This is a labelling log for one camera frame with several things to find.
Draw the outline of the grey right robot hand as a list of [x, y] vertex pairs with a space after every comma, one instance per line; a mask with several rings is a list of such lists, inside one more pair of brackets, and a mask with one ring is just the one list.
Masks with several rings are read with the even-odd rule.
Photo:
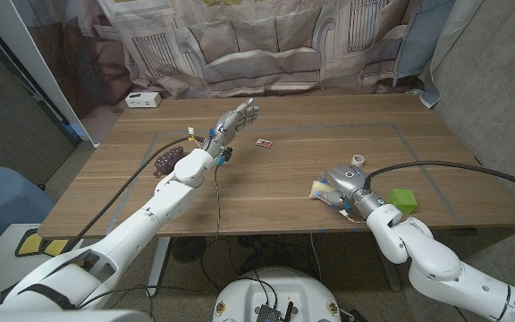
[[355, 165], [338, 165], [322, 172], [313, 181], [310, 198], [317, 198], [335, 207], [358, 207], [362, 202], [376, 197], [365, 187], [367, 176]]

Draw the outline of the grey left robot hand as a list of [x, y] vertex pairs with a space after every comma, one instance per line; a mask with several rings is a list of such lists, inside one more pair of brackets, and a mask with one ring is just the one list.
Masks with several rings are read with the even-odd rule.
[[254, 105], [253, 98], [249, 98], [236, 109], [223, 114], [217, 121], [213, 134], [204, 142], [202, 149], [212, 157], [218, 157], [239, 130], [257, 120], [258, 114], [259, 108]]

